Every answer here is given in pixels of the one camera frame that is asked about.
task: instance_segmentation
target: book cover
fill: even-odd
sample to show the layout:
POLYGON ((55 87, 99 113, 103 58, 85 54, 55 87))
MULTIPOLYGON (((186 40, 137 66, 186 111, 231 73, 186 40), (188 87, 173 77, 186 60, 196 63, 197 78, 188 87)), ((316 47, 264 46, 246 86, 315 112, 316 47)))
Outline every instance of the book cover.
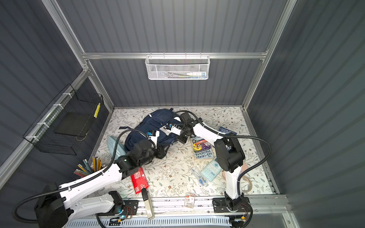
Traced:
POLYGON ((142 167, 139 168, 138 172, 131 175, 131 179, 132 179, 134 191, 136 192, 136 194, 140 193, 142 191, 142 188, 149 187, 142 167))
POLYGON ((205 139, 198 136, 192 136, 191 142, 193 144, 194 159, 213 158, 212 145, 205 139))
POLYGON ((223 132, 223 133, 226 133, 226 134, 233 133, 233 134, 237 135, 237 133, 236 133, 236 132, 231 131, 231 130, 228 130, 228 129, 224 128, 224 127, 220 127, 220 128, 219 128, 219 131, 220 131, 220 132, 223 132))

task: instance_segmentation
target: yellow tag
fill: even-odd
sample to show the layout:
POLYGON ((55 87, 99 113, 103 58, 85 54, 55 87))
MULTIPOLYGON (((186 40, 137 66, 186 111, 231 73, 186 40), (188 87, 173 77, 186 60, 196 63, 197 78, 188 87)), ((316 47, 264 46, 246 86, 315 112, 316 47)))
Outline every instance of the yellow tag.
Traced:
POLYGON ((100 110, 100 103, 97 104, 97 107, 96 107, 96 110, 95 110, 95 113, 94 113, 94 117, 96 118, 98 113, 99 113, 99 110, 100 110))

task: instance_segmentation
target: white wire basket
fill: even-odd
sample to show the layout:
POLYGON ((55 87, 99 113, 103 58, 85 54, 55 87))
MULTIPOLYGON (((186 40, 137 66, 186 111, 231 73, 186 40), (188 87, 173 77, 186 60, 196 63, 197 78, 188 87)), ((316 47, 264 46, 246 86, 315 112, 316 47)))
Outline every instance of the white wire basket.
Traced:
POLYGON ((209 75, 209 65, 208 55, 146 57, 148 79, 151 80, 206 80, 209 75))

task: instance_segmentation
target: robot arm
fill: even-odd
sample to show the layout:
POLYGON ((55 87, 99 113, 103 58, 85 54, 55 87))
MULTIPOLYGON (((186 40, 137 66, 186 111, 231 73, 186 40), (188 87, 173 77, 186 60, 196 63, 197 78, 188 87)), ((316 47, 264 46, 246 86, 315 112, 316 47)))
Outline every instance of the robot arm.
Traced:
POLYGON ((241 205, 240 194, 236 188, 237 179, 241 174, 241 166, 245 159, 245 154, 238 139, 218 135, 222 132, 207 126, 202 121, 193 120, 187 112, 180 115, 180 120, 184 125, 184 129, 181 130, 178 137, 180 142, 186 143, 188 136, 196 135, 214 145, 218 163, 226 172, 225 201, 227 208, 231 211, 236 210, 241 205))
MULTIPOLYGON (((222 169, 226 171, 227 188, 225 192, 225 202, 227 208, 234 211, 241 205, 242 195, 239 195, 236 185, 238 177, 242 175, 240 174, 241 165, 245 159, 245 154, 238 139, 235 137, 223 137, 221 135, 222 132, 208 127, 201 119, 193 120, 187 112, 180 115, 180 121, 184 126, 184 128, 177 133, 177 135, 180 134, 177 137, 180 142, 186 143, 189 136, 196 135, 204 138, 215 146, 218 163, 222 169)), ((106 171, 104 168, 77 181, 65 183, 60 186, 56 186, 56 184, 46 186, 43 191, 45 194, 43 196, 37 196, 39 199, 34 210, 38 220, 33 220, 33 222, 38 222, 40 228, 61 228, 72 219, 90 214, 105 213, 114 210, 118 211, 120 207, 123 207, 123 200, 115 191, 109 192, 102 197, 83 198, 108 184, 129 177, 136 173, 141 166, 151 162, 155 157, 162 159, 166 155, 166 151, 165 148, 157 144, 158 133, 158 131, 149 132, 148 139, 136 143, 132 151, 115 160, 106 171), (73 188, 70 187, 81 182, 83 182, 83 184, 73 188)), ((15 213, 13 211, 13 216, 16 215, 14 218, 18 221, 26 220, 16 214, 16 209, 18 207, 15 207, 15 213)))

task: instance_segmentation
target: navy blue backpack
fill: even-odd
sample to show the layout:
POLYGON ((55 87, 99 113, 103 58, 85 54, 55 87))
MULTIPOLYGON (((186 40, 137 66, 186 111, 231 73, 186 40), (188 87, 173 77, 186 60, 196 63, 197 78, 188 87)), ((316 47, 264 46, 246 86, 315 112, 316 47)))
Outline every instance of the navy blue backpack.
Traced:
MULTIPOLYGON (((177 141, 177 135, 174 133, 170 133, 169 135, 166 135, 163 131, 160 131, 160 128, 163 126, 166 126, 170 124, 170 117, 174 113, 173 108, 170 110, 168 109, 159 109, 151 114, 148 114, 140 124, 135 127, 136 130, 142 131, 143 133, 147 134, 147 132, 154 130, 159 131, 160 136, 157 138, 157 144, 167 147, 174 142, 177 141)), ((181 124, 181 122, 172 119, 172 124, 181 124)), ((142 139, 145 139, 143 135, 141 135, 138 132, 132 131, 127 136, 127 139, 124 143, 124 149, 126 151, 131 151, 133 149, 133 146, 135 143, 141 141, 142 139)))

